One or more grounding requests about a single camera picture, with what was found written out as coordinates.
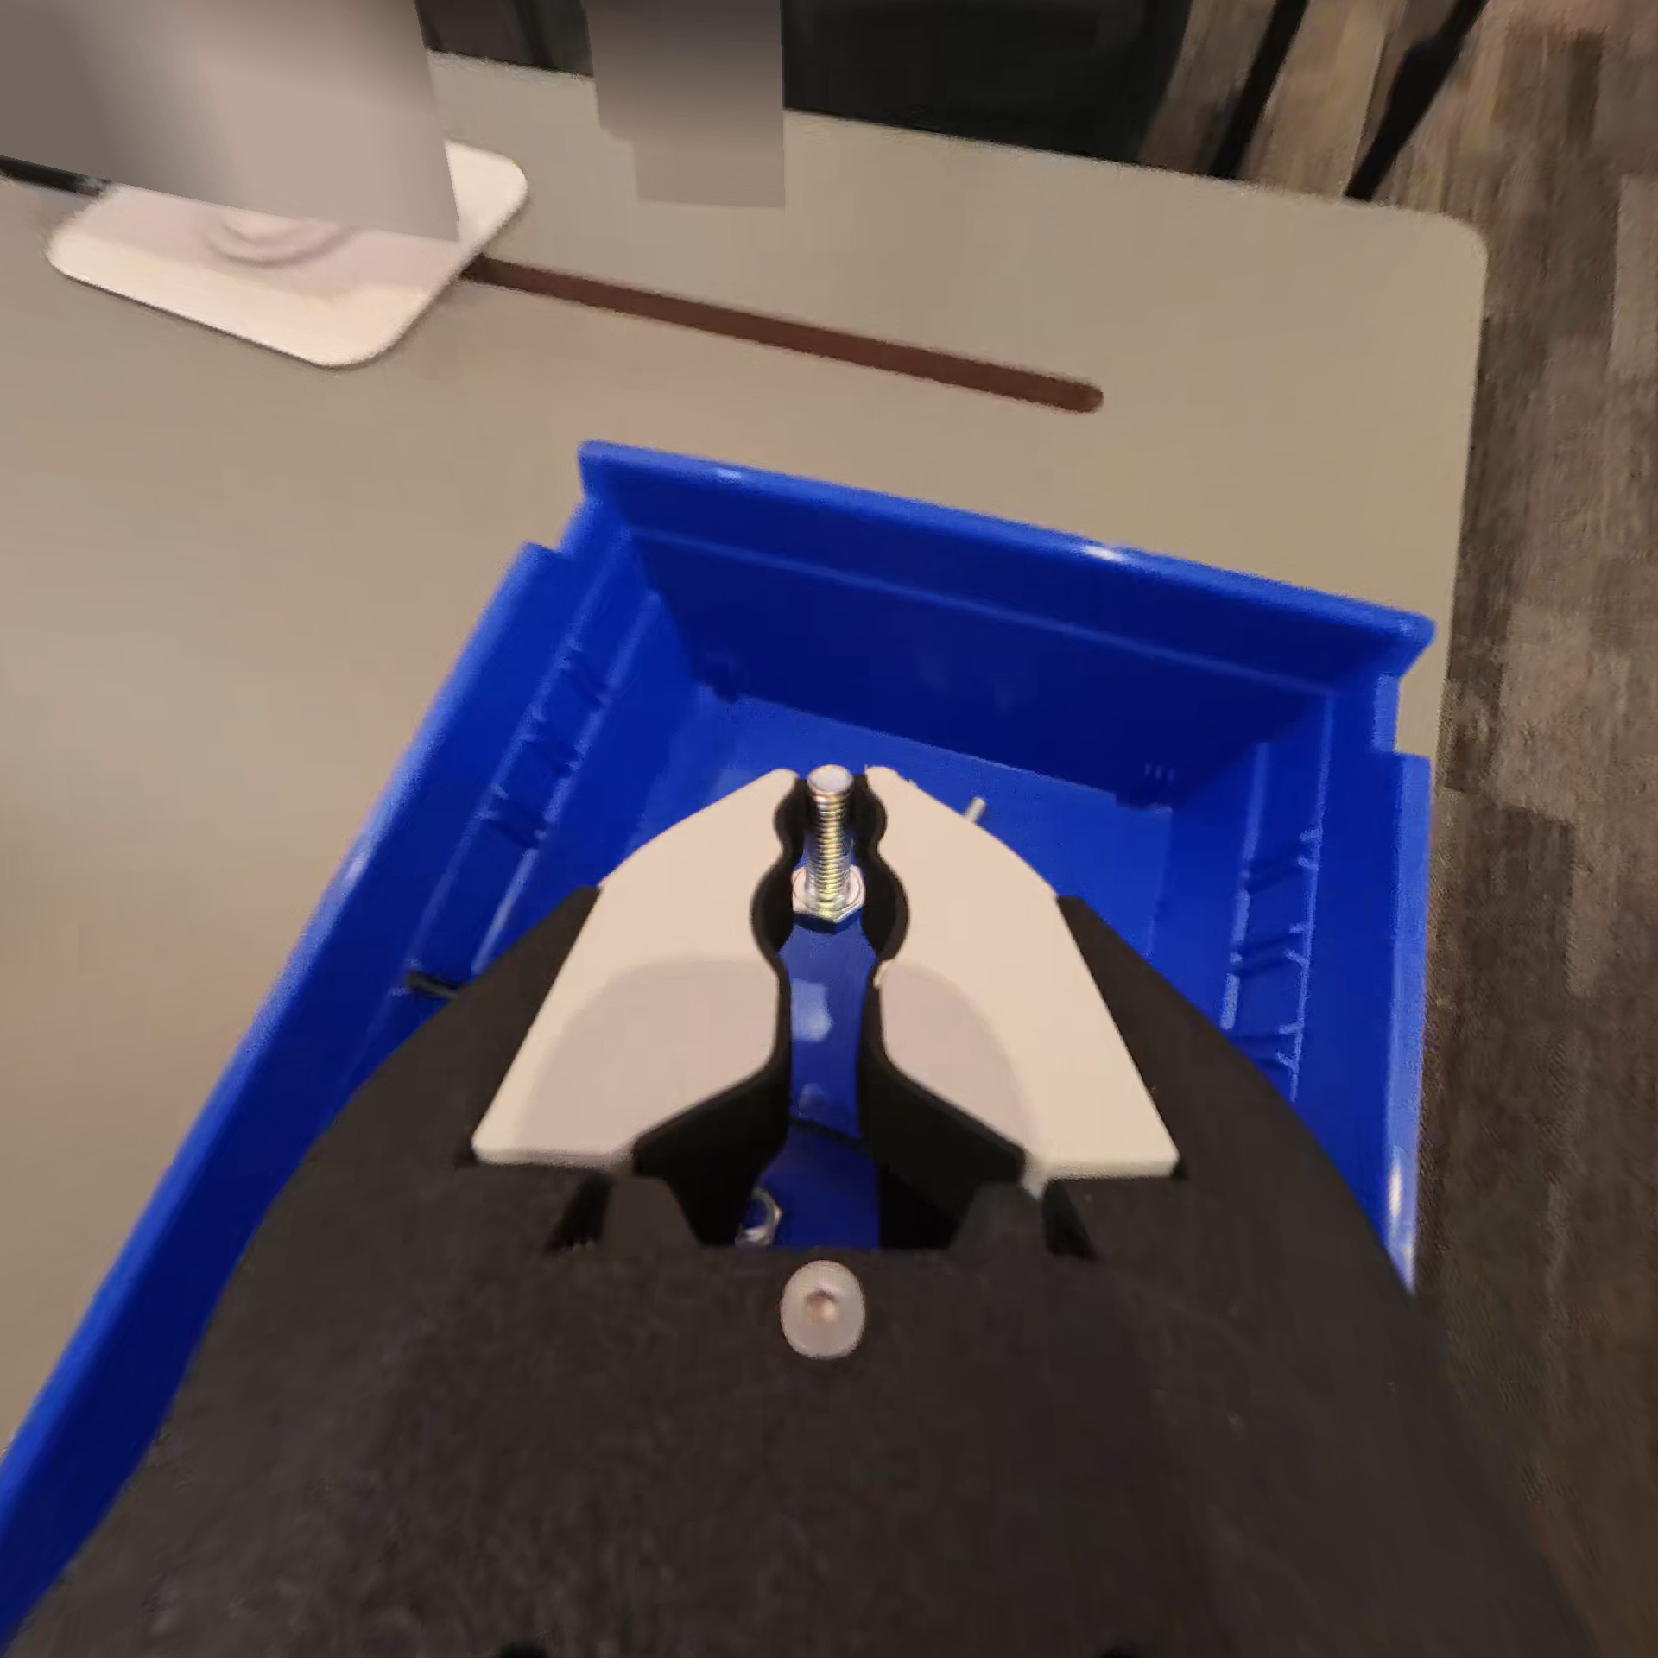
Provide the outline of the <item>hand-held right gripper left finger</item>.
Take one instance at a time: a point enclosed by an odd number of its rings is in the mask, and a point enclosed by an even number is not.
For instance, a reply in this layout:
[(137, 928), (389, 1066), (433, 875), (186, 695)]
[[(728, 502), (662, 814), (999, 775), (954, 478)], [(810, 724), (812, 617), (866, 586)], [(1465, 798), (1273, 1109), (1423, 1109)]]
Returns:
[(796, 772), (773, 771), (622, 859), (489, 1097), (482, 1166), (619, 1172), (786, 1064)]

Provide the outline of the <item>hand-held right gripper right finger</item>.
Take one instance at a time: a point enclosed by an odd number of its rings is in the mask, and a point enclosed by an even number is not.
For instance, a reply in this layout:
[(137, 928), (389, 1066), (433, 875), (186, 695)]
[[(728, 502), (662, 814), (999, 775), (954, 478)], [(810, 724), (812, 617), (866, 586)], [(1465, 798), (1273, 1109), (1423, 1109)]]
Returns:
[(963, 1127), (993, 1183), (1163, 1179), (1173, 1144), (1059, 894), (1014, 848), (889, 766), (861, 772), (866, 1135), (905, 1183), (976, 1183), (916, 1135)]

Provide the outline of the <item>blue divided plastic bin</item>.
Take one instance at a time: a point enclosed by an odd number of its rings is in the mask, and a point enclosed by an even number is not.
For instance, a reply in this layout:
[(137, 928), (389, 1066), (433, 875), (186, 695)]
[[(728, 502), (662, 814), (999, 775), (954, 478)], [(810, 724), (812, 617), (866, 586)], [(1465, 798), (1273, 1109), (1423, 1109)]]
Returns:
[(254, 1227), (382, 1058), (571, 888), (848, 740), (1089, 901), (1311, 1127), (1414, 1280), (1423, 617), (582, 444), (2, 1455), (2, 1654), (157, 1436)]

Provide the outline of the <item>white tablet stand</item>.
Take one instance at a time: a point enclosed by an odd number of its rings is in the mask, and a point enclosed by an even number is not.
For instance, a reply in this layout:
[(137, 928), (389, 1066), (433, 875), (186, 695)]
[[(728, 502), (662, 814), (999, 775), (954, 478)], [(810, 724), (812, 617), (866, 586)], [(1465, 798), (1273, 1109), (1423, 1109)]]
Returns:
[(349, 370), (386, 354), (527, 202), (498, 155), (444, 145), (458, 237), (344, 229), (111, 186), (47, 239), (60, 276), (276, 354)]

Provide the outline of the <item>large black panel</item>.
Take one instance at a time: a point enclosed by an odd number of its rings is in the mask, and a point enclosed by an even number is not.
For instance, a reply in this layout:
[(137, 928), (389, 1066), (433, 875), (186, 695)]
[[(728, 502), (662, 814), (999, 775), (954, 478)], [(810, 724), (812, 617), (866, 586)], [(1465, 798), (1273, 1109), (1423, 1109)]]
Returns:
[(1136, 164), (1189, 3), (781, 3), (793, 112)]

